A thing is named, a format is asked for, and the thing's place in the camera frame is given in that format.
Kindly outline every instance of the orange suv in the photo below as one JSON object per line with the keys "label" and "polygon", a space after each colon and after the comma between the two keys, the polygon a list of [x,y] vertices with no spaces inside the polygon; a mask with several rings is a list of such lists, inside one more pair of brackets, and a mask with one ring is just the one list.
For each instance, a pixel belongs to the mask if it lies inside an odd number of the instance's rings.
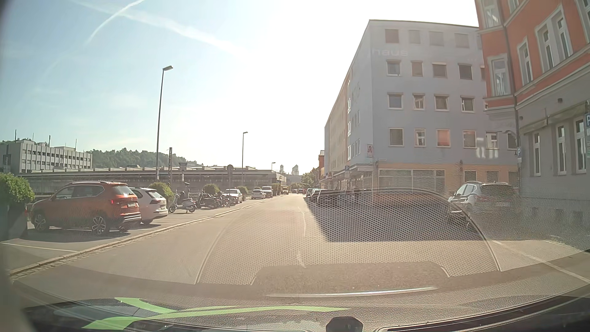
{"label": "orange suv", "polygon": [[32,223],[39,232],[50,226],[88,227],[103,235],[112,227],[126,232],[142,219],[137,196],[125,183],[77,181],[33,204]]}

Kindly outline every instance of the motorcycle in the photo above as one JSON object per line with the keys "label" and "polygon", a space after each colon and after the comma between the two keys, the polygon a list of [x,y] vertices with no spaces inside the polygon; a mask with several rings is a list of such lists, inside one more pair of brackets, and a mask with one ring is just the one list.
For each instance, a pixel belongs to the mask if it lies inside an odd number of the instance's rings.
{"label": "motorcycle", "polygon": [[174,211],[176,211],[177,209],[182,209],[182,210],[186,210],[186,212],[193,213],[196,210],[195,201],[193,201],[191,198],[183,199],[182,202],[180,203],[180,205],[178,204],[179,200],[180,200],[180,195],[175,195],[172,205],[168,208],[168,212],[174,213]]}

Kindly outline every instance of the lane marking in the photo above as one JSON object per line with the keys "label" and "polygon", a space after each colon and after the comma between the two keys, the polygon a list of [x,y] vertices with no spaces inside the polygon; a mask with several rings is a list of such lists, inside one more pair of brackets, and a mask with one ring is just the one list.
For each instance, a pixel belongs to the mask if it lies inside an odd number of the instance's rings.
{"label": "lane marking", "polygon": [[44,248],[44,247],[35,247],[35,246],[25,246],[25,245],[17,245],[16,243],[8,243],[8,242],[0,242],[0,243],[3,244],[3,245],[19,246],[19,247],[33,248],[33,249],[45,249],[45,250],[55,250],[55,251],[78,252],[77,250]]}
{"label": "lane marking", "polygon": [[590,284],[590,279],[588,279],[588,278],[584,278],[583,276],[581,276],[581,275],[578,275],[578,274],[575,274],[575,273],[573,273],[572,271],[569,271],[569,270],[566,270],[566,269],[560,268],[559,266],[557,266],[557,265],[555,265],[555,264],[551,264],[551,263],[549,263],[549,262],[546,262],[546,261],[542,260],[541,258],[537,258],[537,257],[535,257],[535,256],[531,256],[531,255],[529,255],[529,254],[527,254],[527,253],[521,252],[521,251],[519,251],[519,250],[516,250],[516,249],[512,249],[510,246],[508,246],[508,245],[506,245],[506,244],[504,244],[504,243],[501,243],[501,242],[499,242],[499,241],[492,240],[492,242],[494,242],[494,243],[496,243],[496,244],[498,244],[498,245],[500,245],[500,246],[503,246],[503,247],[505,247],[506,249],[508,249],[508,250],[510,250],[510,251],[512,251],[512,252],[519,253],[519,254],[523,255],[524,257],[530,258],[530,259],[532,259],[532,260],[534,260],[534,261],[537,261],[537,262],[539,262],[539,263],[543,263],[543,264],[545,264],[545,265],[549,266],[550,268],[554,268],[554,269],[556,269],[557,271],[559,271],[559,272],[561,272],[561,273],[565,273],[565,274],[567,274],[567,275],[570,275],[570,276],[572,276],[572,277],[574,277],[574,278],[578,278],[578,279],[580,279],[581,281],[584,281],[584,282],[586,282],[587,284]]}

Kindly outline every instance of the contrail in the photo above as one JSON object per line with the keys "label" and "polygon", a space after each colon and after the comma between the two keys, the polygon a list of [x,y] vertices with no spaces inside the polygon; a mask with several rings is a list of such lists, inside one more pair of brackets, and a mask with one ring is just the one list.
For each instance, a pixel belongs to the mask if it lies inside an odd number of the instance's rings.
{"label": "contrail", "polygon": [[92,41],[92,38],[94,38],[94,36],[100,31],[100,29],[102,29],[103,26],[105,26],[107,23],[109,23],[113,18],[119,16],[120,14],[122,14],[123,12],[125,12],[127,9],[129,9],[131,7],[133,7],[135,5],[141,4],[143,1],[144,0],[134,1],[134,2],[130,3],[129,5],[126,5],[125,7],[119,9],[118,11],[116,11],[108,19],[104,20],[104,22],[102,22],[96,29],[94,29],[94,31],[92,32],[92,34],[90,35],[90,37],[88,37],[88,39],[86,39],[86,42],[84,43],[84,45],[88,45]]}

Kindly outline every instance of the windshield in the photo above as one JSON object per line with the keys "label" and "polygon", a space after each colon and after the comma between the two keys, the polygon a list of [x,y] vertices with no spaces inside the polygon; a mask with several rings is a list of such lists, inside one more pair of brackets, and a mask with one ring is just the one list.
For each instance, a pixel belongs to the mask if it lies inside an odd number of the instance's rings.
{"label": "windshield", "polygon": [[29,319],[468,330],[590,284],[590,0],[2,4]]}

